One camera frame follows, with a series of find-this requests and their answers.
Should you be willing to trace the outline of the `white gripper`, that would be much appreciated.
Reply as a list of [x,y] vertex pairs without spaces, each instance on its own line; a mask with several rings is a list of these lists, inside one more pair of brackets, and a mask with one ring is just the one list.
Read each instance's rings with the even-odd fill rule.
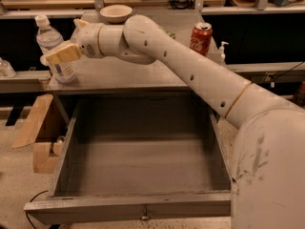
[[103,23],[91,23],[74,19],[74,25],[80,31],[76,35],[76,44],[62,44],[46,53],[46,61],[51,64],[68,63],[81,58],[82,53],[88,58],[102,58],[99,47],[99,33]]

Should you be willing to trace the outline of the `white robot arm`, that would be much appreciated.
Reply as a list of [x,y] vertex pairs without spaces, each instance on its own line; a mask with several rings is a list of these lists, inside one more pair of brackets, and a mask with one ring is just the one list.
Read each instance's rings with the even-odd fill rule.
[[305,110],[172,39],[152,19],[124,25],[83,22],[75,42],[49,51],[48,63],[86,55],[161,61],[238,130],[234,142],[233,229],[305,229]]

